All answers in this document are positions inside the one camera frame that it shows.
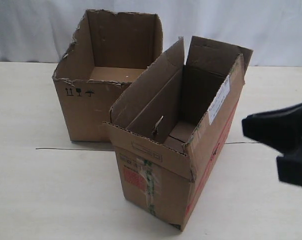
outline white label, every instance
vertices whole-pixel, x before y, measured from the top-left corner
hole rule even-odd
[[[213,99],[211,105],[209,106],[207,112],[209,114],[209,124],[211,125],[213,120],[216,118],[223,102],[225,101],[227,95],[230,92],[230,76],[226,76],[224,82],[222,83],[220,89],[217,91],[215,98]]]

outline black plastic object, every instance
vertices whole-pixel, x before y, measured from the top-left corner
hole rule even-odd
[[[302,187],[302,103],[249,115],[243,135],[282,153],[276,158],[281,182]]]

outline white table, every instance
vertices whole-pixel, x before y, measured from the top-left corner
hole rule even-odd
[[[110,146],[70,142],[55,66],[0,62],[0,240],[302,240],[302,188],[261,144],[224,146],[183,233],[127,202],[114,152],[94,151]],[[250,142],[246,115],[299,102],[302,68],[250,67],[227,142]]]

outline corrugated cardboard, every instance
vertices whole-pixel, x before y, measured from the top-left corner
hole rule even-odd
[[[226,141],[252,50],[177,41],[110,109],[124,196],[183,231]]]
[[[52,77],[72,141],[109,141],[110,107],[162,47],[156,14],[85,12]]]

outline white curtain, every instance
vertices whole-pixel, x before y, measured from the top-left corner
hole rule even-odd
[[[85,9],[159,14],[164,49],[196,35],[253,49],[252,66],[302,66],[302,0],[0,0],[0,61],[58,62]]]

